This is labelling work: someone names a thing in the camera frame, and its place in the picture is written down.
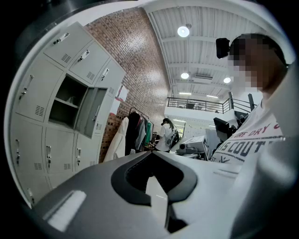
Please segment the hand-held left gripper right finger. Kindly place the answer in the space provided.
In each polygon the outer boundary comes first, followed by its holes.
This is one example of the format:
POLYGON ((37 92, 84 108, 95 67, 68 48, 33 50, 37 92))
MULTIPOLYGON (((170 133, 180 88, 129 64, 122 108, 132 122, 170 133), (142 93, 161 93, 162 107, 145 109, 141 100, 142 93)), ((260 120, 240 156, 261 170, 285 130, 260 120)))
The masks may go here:
POLYGON ((207 162, 156 152, 162 159, 172 159, 192 169, 197 185, 190 196, 173 204, 176 216, 186 227, 171 233, 169 239, 228 239, 234 214, 228 207, 228 193, 239 175, 239 165, 207 162))

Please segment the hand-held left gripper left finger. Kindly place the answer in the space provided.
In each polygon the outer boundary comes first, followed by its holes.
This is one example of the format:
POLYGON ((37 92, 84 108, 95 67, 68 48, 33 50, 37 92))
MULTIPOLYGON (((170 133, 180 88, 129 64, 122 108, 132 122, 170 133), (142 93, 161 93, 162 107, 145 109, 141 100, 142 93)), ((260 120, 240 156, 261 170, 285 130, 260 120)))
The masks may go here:
POLYGON ((151 175, 173 188, 176 157, 144 152, 90 166, 44 196, 34 211, 51 238, 162 239, 169 232, 145 192, 151 175))

